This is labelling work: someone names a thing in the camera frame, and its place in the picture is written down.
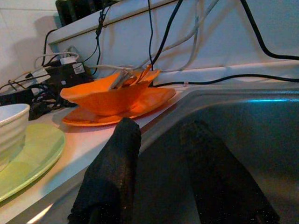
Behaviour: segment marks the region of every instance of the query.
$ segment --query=white countertop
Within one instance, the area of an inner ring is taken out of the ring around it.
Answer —
[[[140,119],[135,119],[140,128],[182,98],[185,95],[182,92],[186,88],[187,87],[182,86],[177,87],[176,96],[164,105],[161,110],[149,113]],[[0,203],[0,224],[8,222],[88,166],[112,135],[115,125],[103,127],[74,127],[62,124],[62,118],[71,110],[73,109],[59,110],[45,114],[39,119],[29,122],[29,124],[50,124],[64,131],[66,145],[60,159],[49,172],[41,179],[35,181],[34,184]]]

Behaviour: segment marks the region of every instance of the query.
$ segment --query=white bowl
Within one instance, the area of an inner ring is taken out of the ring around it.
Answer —
[[[0,106],[0,171],[23,149],[30,106]]]

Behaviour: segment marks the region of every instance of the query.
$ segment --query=white cable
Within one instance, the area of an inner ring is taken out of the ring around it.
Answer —
[[[133,70],[133,68],[128,67],[122,67],[122,66],[116,66],[116,65],[110,65],[110,64],[98,64],[95,66],[87,66],[88,68],[95,69],[95,68],[107,68],[107,69],[127,69],[127,70]]]
[[[78,60],[80,55],[76,52],[70,52],[70,51],[66,51],[66,52],[59,52],[59,53],[52,53],[52,54],[45,54],[45,55],[41,55],[39,57],[36,58],[36,60],[34,61],[34,68],[36,69],[36,62],[39,58],[41,57],[45,57],[45,56],[54,56],[54,55],[65,55],[65,54],[69,54],[69,55],[75,55],[76,58],[75,60]]]
[[[198,23],[199,21],[199,1],[197,1],[196,3],[196,9],[195,9],[195,24]],[[189,57],[189,60],[187,61],[187,63],[178,68],[178,69],[175,69],[175,70],[163,70],[162,72],[172,72],[172,71],[181,71],[181,70],[184,70],[185,68],[187,68],[195,59],[196,57],[196,47],[197,47],[197,40],[198,40],[198,32],[199,32],[199,28],[197,28],[195,34],[194,34],[194,41],[193,41],[193,46],[192,46],[192,51],[191,51],[191,54],[190,54],[190,57]]]
[[[170,50],[170,49],[172,49],[172,48],[174,48],[174,47],[176,47],[176,46],[178,46],[178,45],[180,45],[180,44],[182,44],[182,43],[188,41],[188,40],[189,40],[189,39],[196,33],[196,31],[197,31],[198,28],[201,26],[201,24],[203,23],[203,21],[205,20],[205,18],[209,15],[209,13],[212,11],[212,9],[214,8],[214,6],[215,6],[218,2],[219,2],[219,0],[213,0],[213,1],[210,3],[210,5],[208,6],[208,8],[205,10],[205,12],[203,13],[203,15],[202,15],[200,21],[194,26],[194,28],[190,31],[190,33],[189,33],[186,37],[182,38],[181,40],[179,40],[179,41],[177,41],[177,42],[175,42],[175,43],[173,43],[173,44],[168,45],[167,47],[165,47],[165,48],[162,50],[162,52],[165,52],[165,51],[167,51],[167,50]],[[135,67],[134,69],[138,69],[138,68],[142,67],[142,66],[143,66],[144,64],[146,64],[146,62],[148,62],[149,60],[150,60],[150,58],[144,60],[143,63],[142,63],[141,65]]]

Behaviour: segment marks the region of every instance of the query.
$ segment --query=orange bowl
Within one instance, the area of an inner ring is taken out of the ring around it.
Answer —
[[[158,76],[159,72],[149,72],[138,84],[117,90],[109,90],[109,87],[119,75],[119,72],[117,72],[91,83],[64,88],[61,90],[60,96],[97,115],[116,115],[128,111],[151,81]]]

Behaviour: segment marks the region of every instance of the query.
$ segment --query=tiled wall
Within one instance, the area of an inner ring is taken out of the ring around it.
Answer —
[[[33,69],[56,21],[55,0],[0,0],[0,86]]]

